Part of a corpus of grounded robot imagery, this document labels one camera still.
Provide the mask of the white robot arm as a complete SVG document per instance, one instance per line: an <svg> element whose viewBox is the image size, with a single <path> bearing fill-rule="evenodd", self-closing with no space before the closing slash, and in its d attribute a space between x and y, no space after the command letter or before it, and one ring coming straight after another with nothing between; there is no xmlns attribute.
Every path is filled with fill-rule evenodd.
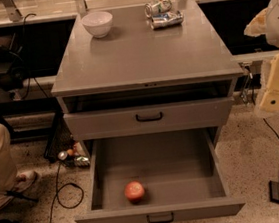
<svg viewBox="0 0 279 223"><path fill-rule="evenodd" d="M279 48L279 0L271 0L246 26L244 34L259 37ZM255 114L260 118L271 117L279 112L279 53L261 67L261 90L256 99Z"/></svg>

